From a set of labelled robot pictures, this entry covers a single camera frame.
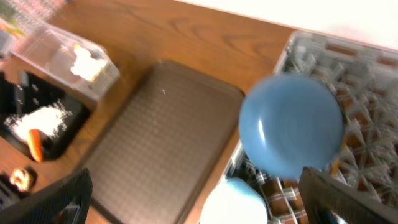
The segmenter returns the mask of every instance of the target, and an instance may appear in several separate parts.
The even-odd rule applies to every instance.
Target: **clear plastic container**
[[[119,77],[104,48],[44,22],[12,53],[94,100]]]

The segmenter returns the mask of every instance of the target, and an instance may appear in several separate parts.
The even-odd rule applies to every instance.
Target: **orange carrot piece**
[[[27,145],[29,146],[30,154],[36,162],[43,161],[42,141],[40,140],[40,132],[37,129],[29,130],[27,135]]]

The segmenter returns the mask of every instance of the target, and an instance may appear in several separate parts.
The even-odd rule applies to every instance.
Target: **wooden surface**
[[[0,139],[0,172],[31,166],[34,191],[69,174],[90,156],[96,142],[131,95],[140,76],[158,59],[171,59],[213,75],[245,92],[270,75],[292,29],[171,0],[78,0],[67,4],[52,24],[106,48],[121,78],[101,100],[63,156],[34,163]],[[7,75],[31,66],[12,59]],[[92,108],[92,102],[85,102]],[[238,141],[235,131],[186,223],[196,223],[203,203],[221,177]],[[90,209],[87,223],[106,223]]]

